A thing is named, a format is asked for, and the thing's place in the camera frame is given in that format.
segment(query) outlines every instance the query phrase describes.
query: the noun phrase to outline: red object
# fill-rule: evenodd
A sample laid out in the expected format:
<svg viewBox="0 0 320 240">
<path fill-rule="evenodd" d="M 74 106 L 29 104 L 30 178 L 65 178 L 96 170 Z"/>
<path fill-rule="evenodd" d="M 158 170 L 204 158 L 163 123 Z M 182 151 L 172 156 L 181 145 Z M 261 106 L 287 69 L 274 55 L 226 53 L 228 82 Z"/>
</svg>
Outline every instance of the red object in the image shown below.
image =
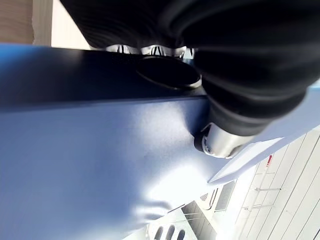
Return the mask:
<svg viewBox="0 0 320 240">
<path fill-rule="evenodd" d="M 269 156 L 269 160 L 268 160 L 268 162 L 266 163 L 266 166 L 267 166 L 267 167 L 270 165 L 271 159 L 272 159 L 272 155 Z"/>
</svg>

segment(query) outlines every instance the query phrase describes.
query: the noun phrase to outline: black circular opening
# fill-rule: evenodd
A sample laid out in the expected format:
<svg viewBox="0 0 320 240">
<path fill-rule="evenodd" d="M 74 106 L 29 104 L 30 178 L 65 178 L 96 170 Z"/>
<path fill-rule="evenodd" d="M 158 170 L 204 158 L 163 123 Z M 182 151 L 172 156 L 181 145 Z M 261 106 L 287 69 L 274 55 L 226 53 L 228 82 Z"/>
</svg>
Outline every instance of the black circular opening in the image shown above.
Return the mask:
<svg viewBox="0 0 320 240">
<path fill-rule="evenodd" d="M 145 79 L 163 87 L 191 90 L 201 86 L 201 75 L 189 64 L 174 57 L 147 56 L 137 66 Z"/>
</svg>

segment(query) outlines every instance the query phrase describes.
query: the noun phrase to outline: white wall panel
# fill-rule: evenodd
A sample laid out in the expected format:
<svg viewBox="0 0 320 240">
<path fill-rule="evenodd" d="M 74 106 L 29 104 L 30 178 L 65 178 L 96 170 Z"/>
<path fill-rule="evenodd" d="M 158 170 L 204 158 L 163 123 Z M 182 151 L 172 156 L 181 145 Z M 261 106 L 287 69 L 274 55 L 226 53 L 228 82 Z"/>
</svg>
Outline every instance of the white wall panel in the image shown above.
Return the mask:
<svg viewBox="0 0 320 240">
<path fill-rule="evenodd" d="M 294 187 L 294 190 L 292 191 L 292 194 L 290 196 L 290 199 L 286 203 L 282 214 L 280 218 L 278 219 L 278 222 L 276 226 L 274 227 L 272 234 L 270 236 L 271 239 L 275 239 L 277 237 L 283 236 L 285 232 L 290 229 L 289 225 L 291 225 L 292 220 L 295 218 L 295 215 L 297 211 L 300 209 L 301 210 L 301 203 L 302 201 L 306 200 L 306 197 L 308 198 L 308 195 L 311 193 L 310 188 L 311 186 L 314 186 L 314 179 L 315 176 L 319 170 L 320 166 L 320 141 L 316 144 L 314 147 L 314 150 L 303 170 L 303 173 L 301 174 L 301 177 L 299 178 L 298 182 L 296 183 L 296 186 Z"/>
<path fill-rule="evenodd" d="M 277 224 L 278 219 L 283 212 L 283 209 L 287 203 L 287 200 L 290 198 L 291 193 L 297 181 L 299 180 L 299 177 L 310 157 L 311 152 L 314 149 L 314 146 L 318 140 L 318 137 L 319 137 L 318 131 L 308 132 L 302 142 L 301 147 L 298 149 L 297 155 L 294 156 L 290 154 L 290 158 L 286 158 L 286 156 L 284 157 L 282 162 L 284 163 L 284 165 L 290 166 L 290 170 L 288 172 L 288 169 L 287 169 L 288 166 L 287 166 L 285 167 L 285 169 L 281 169 L 279 171 L 279 177 L 282 179 L 284 178 L 284 182 L 280 180 L 279 182 L 277 182 L 277 185 L 273 186 L 273 188 L 282 188 L 282 190 L 279 191 L 276 197 L 276 200 L 274 202 L 274 207 L 271 208 L 270 213 L 265 223 L 263 224 L 257 239 L 259 240 L 269 239 L 269 236 L 272 233 L 274 226 Z"/>
<path fill-rule="evenodd" d="M 282 240 L 297 239 L 301 229 L 303 229 L 304 225 L 308 221 L 308 218 L 317 206 L 320 199 L 320 171 L 319 168 L 317 168 L 317 170 L 317 174 L 311 185 L 306 185 L 310 186 L 307 194 L 305 195 L 301 204 L 298 206 L 296 213 L 293 215 L 292 221 L 281 238 Z"/>
<path fill-rule="evenodd" d="M 303 226 L 303 229 L 299 233 L 297 239 L 313 239 L 320 229 L 320 202 L 317 203 L 309 219 Z"/>
<path fill-rule="evenodd" d="M 274 154 L 274 159 L 271 162 L 272 171 L 276 172 L 274 178 L 269 185 L 269 188 L 280 188 L 285 181 L 287 174 L 294 162 L 294 159 L 302 146 L 302 143 L 306 135 L 303 135 L 297 138 L 295 141 L 289 145 L 283 147 Z M 273 205 L 277 196 L 278 191 L 268 191 L 265 195 L 265 198 L 262 202 L 262 205 Z M 258 215 L 254 220 L 250 232 L 247 235 L 247 239 L 255 240 L 258 238 L 263 225 L 266 222 L 267 217 L 271 212 L 271 207 L 265 207 L 258 210 Z"/>
</svg>

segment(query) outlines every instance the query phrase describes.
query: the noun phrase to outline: blue metal frame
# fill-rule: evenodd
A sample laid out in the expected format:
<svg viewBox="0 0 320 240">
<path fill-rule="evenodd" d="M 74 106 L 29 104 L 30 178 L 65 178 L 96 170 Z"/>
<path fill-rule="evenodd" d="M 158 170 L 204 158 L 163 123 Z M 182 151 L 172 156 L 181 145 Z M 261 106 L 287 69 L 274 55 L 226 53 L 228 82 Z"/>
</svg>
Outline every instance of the blue metal frame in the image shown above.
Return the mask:
<svg viewBox="0 0 320 240">
<path fill-rule="evenodd" d="M 228 161 L 193 146 L 203 91 L 152 85 L 135 61 L 0 46 L 0 239 L 121 239 L 320 124 L 312 88 L 253 142 L 280 141 L 208 183 Z"/>
</svg>

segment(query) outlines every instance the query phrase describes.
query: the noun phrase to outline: wooden panel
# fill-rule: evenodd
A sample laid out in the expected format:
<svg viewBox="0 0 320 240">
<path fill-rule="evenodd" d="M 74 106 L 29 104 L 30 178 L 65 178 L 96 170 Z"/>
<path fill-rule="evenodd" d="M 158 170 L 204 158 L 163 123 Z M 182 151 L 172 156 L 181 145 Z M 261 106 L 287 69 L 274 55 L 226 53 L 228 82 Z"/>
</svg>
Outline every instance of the wooden panel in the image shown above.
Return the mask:
<svg viewBox="0 0 320 240">
<path fill-rule="evenodd" d="M 32 44 L 33 0 L 0 1 L 0 42 Z"/>
<path fill-rule="evenodd" d="M 305 136 L 305 139 L 303 140 L 301 147 L 298 149 L 298 153 L 295 154 L 296 152 L 293 149 L 292 152 L 289 151 L 287 152 L 288 154 L 284 156 L 282 161 L 283 164 L 281 164 L 281 169 L 279 169 L 278 171 L 279 174 L 276 175 L 277 180 L 273 181 L 271 185 L 272 188 L 281 187 L 282 190 L 277 194 L 274 206 L 271 208 L 265 222 L 263 223 L 262 229 L 259 232 L 257 239 L 268 239 L 270 234 L 272 233 L 274 226 L 277 224 L 278 219 L 282 214 L 283 209 L 288 199 L 290 198 L 290 195 L 297 181 L 299 180 L 299 177 L 309 159 L 309 156 L 318 140 L 318 137 L 318 131 L 308 132 Z"/>
<path fill-rule="evenodd" d="M 290 199 L 285 205 L 285 208 L 280 218 L 278 219 L 276 226 L 272 231 L 272 234 L 270 236 L 271 239 L 276 238 L 278 236 L 283 236 L 285 232 L 288 230 L 288 227 L 291 224 L 292 220 L 294 220 L 298 209 L 301 210 L 301 203 L 303 200 L 306 199 L 307 192 L 308 194 L 310 194 L 309 190 L 310 190 L 311 184 L 312 182 L 314 182 L 315 176 L 319 170 L 319 165 L 320 165 L 319 158 L 320 158 L 320 141 L 318 141 L 318 143 L 314 147 L 314 150 L 303 170 L 303 173 L 301 174 L 299 181 L 294 187 L 294 190 L 290 196 Z"/>
<path fill-rule="evenodd" d="M 33 0 L 33 45 L 51 46 L 53 0 Z"/>
</svg>

